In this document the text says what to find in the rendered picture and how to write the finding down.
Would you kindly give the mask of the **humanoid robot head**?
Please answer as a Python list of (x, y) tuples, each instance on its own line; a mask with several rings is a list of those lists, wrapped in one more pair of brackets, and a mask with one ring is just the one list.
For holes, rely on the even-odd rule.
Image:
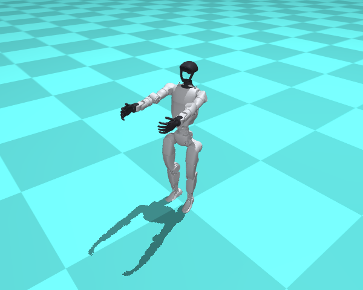
[[(183, 76), (182, 76), (182, 72), (187, 72), (188, 74), (191, 74), (190, 75), (190, 78), (189, 79), (184, 79)], [(192, 76), (194, 75), (195, 72), (198, 71), (198, 66), (196, 63), (192, 62), (192, 61), (186, 61), (184, 63), (182, 63), (180, 65), (180, 78), (182, 80), (182, 82), (184, 83), (184, 85), (181, 85), (182, 88), (193, 88), (195, 87), (193, 84), (192, 84)], [(192, 85), (193, 87), (189, 87), (188, 85)]]

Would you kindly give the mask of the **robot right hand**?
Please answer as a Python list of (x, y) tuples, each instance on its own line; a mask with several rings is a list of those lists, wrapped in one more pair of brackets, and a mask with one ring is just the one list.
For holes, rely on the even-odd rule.
[(121, 108), (121, 119), (123, 121), (125, 121), (125, 119), (123, 119), (125, 116), (129, 115), (131, 112), (135, 113), (136, 112), (136, 106), (138, 106), (138, 103), (133, 103), (133, 104), (127, 104), (125, 103), (125, 107)]

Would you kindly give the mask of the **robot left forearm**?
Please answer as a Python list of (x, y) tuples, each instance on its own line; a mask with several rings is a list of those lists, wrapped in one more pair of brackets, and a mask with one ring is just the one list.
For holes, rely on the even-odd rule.
[(181, 121), (181, 125), (183, 125), (183, 123), (190, 117), (192, 117), (195, 112), (197, 110), (197, 105), (195, 103), (193, 103), (191, 105), (191, 107), (187, 107), (184, 109), (183, 112), (181, 112), (179, 115), (182, 116), (183, 118), (180, 120)]

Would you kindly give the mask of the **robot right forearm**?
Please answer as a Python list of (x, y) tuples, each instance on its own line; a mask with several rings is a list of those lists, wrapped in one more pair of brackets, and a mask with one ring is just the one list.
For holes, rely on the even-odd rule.
[(147, 96), (144, 100), (137, 102), (139, 105), (136, 106), (136, 112), (142, 111), (152, 105), (152, 99), (149, 96)]

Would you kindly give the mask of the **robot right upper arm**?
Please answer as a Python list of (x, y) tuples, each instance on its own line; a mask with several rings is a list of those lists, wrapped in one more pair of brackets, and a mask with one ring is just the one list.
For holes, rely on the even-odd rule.
[(175, 86), (173, 83), (167, 83), (161, 90), (157, 93), (151, 93), (150, 98), (152, 99), (152, 103), (157, 104), (161, 99), (165, 98), (167, 95), (172, 95), (172, 89)]

